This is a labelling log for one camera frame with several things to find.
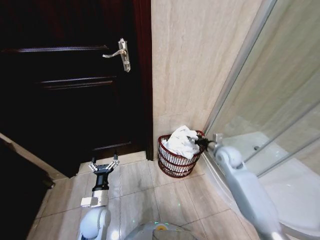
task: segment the white towel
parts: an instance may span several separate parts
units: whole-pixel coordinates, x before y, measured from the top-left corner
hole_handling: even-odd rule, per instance
[[[199,153],[199,146],[195,144],[198,139],[197,132],[183,125],[175,130],[168,141],[162,140],[162,144],[170,152],[192,159],[194,154]]]

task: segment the red wicker basket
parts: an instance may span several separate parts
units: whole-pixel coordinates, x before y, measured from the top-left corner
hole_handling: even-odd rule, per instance
[[[205,136],[202,131],[196,131],[198,135]],[[158,165],[162,172],[173,178],[183,178],[188,176],[194,169],[200,155],[204,152],[205,147],[200,146],[199,153],[193,155],[192,159],[174,154],[165,148],[161,143],[163,139],[168,140],[171,134],[163,135],[158,138]]]

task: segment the door handle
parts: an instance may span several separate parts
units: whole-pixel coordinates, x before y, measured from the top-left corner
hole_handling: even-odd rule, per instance
[[[113,54],[103,54],[102,57],[109,59],[109,58],[113,58],[114,56],[121,55],[123,68],[128,73],[131,70],[131,66],[130,66],[130,60],[129,60],[127,41],[121,38],[120,41],[118,41],[118,44],[119,44],[118,51],[116,51]]]

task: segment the glass panel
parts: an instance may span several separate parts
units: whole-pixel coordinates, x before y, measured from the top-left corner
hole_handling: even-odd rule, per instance
[[[320,236],[320,1],[277,1],[207,136],[223,133],[282,223]]]
[[[311,236],[320,232],[320,140],[260,178],[283,224]]]
[[[320,101],[320,1],[277,1],[207,135],[244,159]]]
[[[320,104],[246,162],[258,176],[320,138]]]

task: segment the beige floor tile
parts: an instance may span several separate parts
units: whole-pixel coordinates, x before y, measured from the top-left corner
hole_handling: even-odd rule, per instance
[[[158,160],[149,161],[148,164],[154,187],[181,181],[181,178],[170,177],[162,172],[158,165]]]
[[[138,225],[160,220],[153,189],[121,196],[120,206],[122,240]]]
[[[206,232],[204,230],[204,227],[202,226],[201,220],[191,222],[189,224],[183,225],[182,227],[197,234],[197,236],[203,238],[203,240],[207,239]]]
[[[41,206],[39,208],[39,211],[37,213],[37,215],[35,216],[36,219],[40,218],[47,206],[47,203],[48,203],[48,200],[49,200],[49,197],[50,197],[50,194],[51,194],[52,190],[47,190],[45,195],[44,195],[44,198],[42,200],[42,203],[41,203]]]
[[[201,155],[199,160],[196,162],[192,172],[188,176],[184,177],[183,179],[189,179],[189,178],[193,178],[195,176],[205,174],[205,167],[206,167],[206,162]]]
[[[75,239],[81,217],[81,207],[40,218],[33,240]]]
[[[92,196],[92,188],[96,185],[97,176],[93,172],[83,173],[88,174],[88,183],[85,189],[85,197]],[[109,199],[120,197],[120,167],[118,166],[113,172],[111,172],[108,176],[109,182],[109,191],[108,197]]]
[[[147,160],[120,166],[120,175],[121,196],[153,187]]]
[[[118,159],[120,161],[119,165],[131,164],[131,163],[146,160],[146,152],[139,151],[139,152],[134,152],[134,153],[126,154],[126,155],[120,155]],[[99,159],[96,161],[96,164],[97,165],[109,164],[113,160],[114,160],[114,157]],[[90,163],[89,161],[81,163],[78,174],[91,172],[91,169],[88,167],[89,163]]]
[[[187,231],[155,230],[153,236],[153,239],[155,240],[195,240],[195,238]]]
[[[92,208],[83,207],[81,210],[81,220]],[[107,240],[118,240],[120,239],[120,198],[109,199],[108,209],[110,211],[110,225],[107,229],[106,239]]]
[[[85,196],[89,174],[80,174],[71,179],[56,181],[51,189],[48,202],[42,216],[61,213],[80,207],[81,199]]]
[[[201,222],[210,240],[250,240],[239,218],[231,209],[203,218]]]
[[[203,219],[229,208],[205,175],[185,179],[184,182],[199,218]]]
[[[155,187],[154,192],[162,222],[181,226],[199,219],[183,180]]]
[[[238,218],[239,218],[240,222],[242,223],[244,229],[248,233],[249,237],[252,240],[259,240],[260,237],[258,236],[257,231],[254,228],[254,226],[252,226],[252,224],[250,222],[248,222],[246,219],[244,219],[243,216],[238,215]]]
[[[28,237],[26,238],[26,240],[33,240],[34,237],[35,237],[35,233],[36,233],[36,229],[38,227],[38,224],[40,222],[40,219],[35,219],[31,228],[30,228],[30,231],[29,231],[29,234],[28,234]]]

